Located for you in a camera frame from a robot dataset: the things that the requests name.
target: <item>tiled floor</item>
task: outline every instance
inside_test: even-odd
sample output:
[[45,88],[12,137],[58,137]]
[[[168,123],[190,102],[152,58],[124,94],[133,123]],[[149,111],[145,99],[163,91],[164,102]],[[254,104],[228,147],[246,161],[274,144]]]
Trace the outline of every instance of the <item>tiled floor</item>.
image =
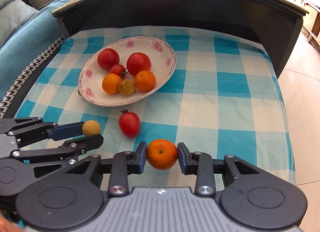
[[300,225],[305,232],[320,231],[320,49],[301,32],[279,77],[288,116],[296,166],[296,183],[308,199]]

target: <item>blue and white checkered tablecloth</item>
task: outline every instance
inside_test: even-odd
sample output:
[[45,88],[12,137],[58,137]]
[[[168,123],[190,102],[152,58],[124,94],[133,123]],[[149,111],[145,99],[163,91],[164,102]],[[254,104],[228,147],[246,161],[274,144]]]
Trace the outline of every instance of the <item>blue and white checkered tablecloth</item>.
[[[124,108],[89,104],[78,95],[77,85],[83,65],[95,52],[137,35],[167,41],[176,52],[177,66],[158,92],[125,106],[141,119],[140,134],[127,139],[118,127]],[[295,183],[286,112],[270,59],[262,45],[222,33],[174,27],[81,31],[63,43],[16,116],[41,116],[58,124],[94,119],[104,137],[94,153],[103,158],[135,150],[140,141],[163,138],[175,144],[184,142],[190,151],[207,152],[213,158],[236,155]],[[27,149],[61,143],[45,140]],[[167,171],[146,164],[144,173],[130,175],[129,182],[131,186],[194,187],[195,177],[182,175],[178,163]]]

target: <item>floor tile grout line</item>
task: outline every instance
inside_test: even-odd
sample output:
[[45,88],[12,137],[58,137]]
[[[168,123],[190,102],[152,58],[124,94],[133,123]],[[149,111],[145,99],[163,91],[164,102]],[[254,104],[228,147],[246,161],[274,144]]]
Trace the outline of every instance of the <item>floor tile grout line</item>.
[[314,182],[318,182],[318,181],[320,181],[320,180],[315,180],[315,181],[311,181],[311,182],[307,182],[307,183],[297,184],[296,186],[310,184],[310,183],[314,183]]
[[294,73],[298,73],[298,74],[301,74],[301,75],[303,75],[303,76],[309,77],[309,78],[311,78],[311,79],[315,79],[315,80],[317,80],[317,81],[320,81],[320,80],[318,80],[318,79],[316,79],[316,78],[310,77],[310,76],[305,75],[305,74],[302,74],[302,73],[300,73],[300,72],[296,72],[296,71],[294,71],[294,70],[289,70],[289,71],[292,71],[292,72],[294,72]]

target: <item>plate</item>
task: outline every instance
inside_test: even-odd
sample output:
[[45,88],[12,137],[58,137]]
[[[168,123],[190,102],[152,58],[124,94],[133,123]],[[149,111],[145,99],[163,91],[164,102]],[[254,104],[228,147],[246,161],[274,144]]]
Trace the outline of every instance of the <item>plate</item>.
[[[126,67],[129,56],[133,53],[144,53],[151,60],[151,71],[156,77],[156,85],[149,92],[136,89],[130,96],[121,93],[109,95],[101,87],[102,80],[108,71],[101,69],[97,63],[99,53],[106,49],[116,50],[120,56],[120,64]],[[164,40],[150,36],[134,36],[113,42],[96,52],[84,65],[79,76],[79,94],[88,102],[102,107],[118,107],[135,103],[150,96],[160,89],[170,79],[176,67],[176,54],[173,48]],[[131,75],[123,79],[132,79]]]

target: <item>screw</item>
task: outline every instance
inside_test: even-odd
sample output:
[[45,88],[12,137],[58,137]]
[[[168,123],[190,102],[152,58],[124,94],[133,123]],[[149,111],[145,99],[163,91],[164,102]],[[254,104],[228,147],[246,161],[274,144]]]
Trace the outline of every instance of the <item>screw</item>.
[[121,185],[116,185],[116,186],[112,186],[110,191],[113,194],[122,194],[125,192],[125,187],[121,186]]
[[17,156],[20,155],[20,152],[19,152],[19,151],[14,151],[14,152],[12,153],[12,155],[15,156],[15,157],[17,157]]
[[160,189],[160,190],[157,190],[157,193],[159,193],[159,194],[164,194],[164,193],[166,193],[167,191],[166,190],[164,190],[164,189]]
[[210,186],[201,186],[198,188],[198,191],[201,193],[201,194],[210,194],[213,192],[213,188],[210,187]]

